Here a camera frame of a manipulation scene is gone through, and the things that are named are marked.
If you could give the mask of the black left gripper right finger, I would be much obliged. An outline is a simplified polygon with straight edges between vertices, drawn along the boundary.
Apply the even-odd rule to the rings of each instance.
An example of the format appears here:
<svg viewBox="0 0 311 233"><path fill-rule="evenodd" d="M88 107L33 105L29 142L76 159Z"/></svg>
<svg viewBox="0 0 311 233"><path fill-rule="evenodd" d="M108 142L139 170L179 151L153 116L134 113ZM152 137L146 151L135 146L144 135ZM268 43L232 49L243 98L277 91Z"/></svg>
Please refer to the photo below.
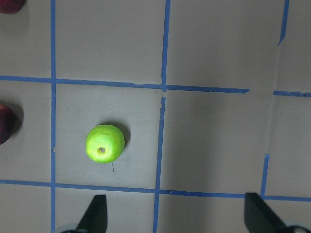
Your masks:
<svg viewBox="0 0 311 233"><path fill-rule="evenodd" d="M257 193L245 193L244 223L249 233L282 233L288 227Z"/></svg>

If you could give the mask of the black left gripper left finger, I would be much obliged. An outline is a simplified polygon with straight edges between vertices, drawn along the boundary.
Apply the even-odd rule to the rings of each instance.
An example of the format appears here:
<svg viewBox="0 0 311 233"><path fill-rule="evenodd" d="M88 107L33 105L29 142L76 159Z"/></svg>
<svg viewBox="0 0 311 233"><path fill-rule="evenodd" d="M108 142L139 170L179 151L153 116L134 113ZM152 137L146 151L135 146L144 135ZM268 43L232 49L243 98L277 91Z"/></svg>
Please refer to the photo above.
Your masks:
<svg viewBox="0 0 311 233"><path fill-rule="evenodd" d="M106 230L106 195L95 195L75 231L77 233L105 233Z"/></svg>

